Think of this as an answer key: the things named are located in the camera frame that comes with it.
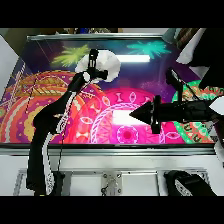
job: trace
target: metal bracket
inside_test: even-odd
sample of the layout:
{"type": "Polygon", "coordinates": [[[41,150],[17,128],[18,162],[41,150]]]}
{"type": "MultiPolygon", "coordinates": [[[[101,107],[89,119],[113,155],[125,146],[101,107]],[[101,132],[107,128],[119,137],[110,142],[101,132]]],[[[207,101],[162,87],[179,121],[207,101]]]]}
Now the metal bracket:
{"type": "Polygon", "coordinates": [[[101,181],[102,196],[119,196],[122,194],[122,173],[104,172],[101,181]]]}

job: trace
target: black triangular gripper tip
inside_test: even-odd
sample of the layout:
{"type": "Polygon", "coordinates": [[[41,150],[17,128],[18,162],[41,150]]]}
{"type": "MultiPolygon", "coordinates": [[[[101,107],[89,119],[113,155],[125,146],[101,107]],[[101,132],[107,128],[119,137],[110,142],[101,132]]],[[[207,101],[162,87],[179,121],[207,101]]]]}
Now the black triangular gripper tip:
{"type": "Polygon", "coordinates": [[[133,118],[136,118],[139,121],[142,121],[148,125],[151,124],[151,110],[152,102],[147,102],[144,105],[140,106],[136,110],[132,111],[129,115],[133,118]]]}

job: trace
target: black cloth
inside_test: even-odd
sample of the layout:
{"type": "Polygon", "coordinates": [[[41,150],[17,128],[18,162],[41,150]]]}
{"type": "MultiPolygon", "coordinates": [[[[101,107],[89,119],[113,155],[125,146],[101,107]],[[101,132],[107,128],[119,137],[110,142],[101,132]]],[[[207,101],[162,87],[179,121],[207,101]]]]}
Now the black cloth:
{"type": "Polygon", "coordinates": [[[188,63],[191,67],[210,67],[199,87],[224,87],[224,28],[207,28],[188,63]]]}

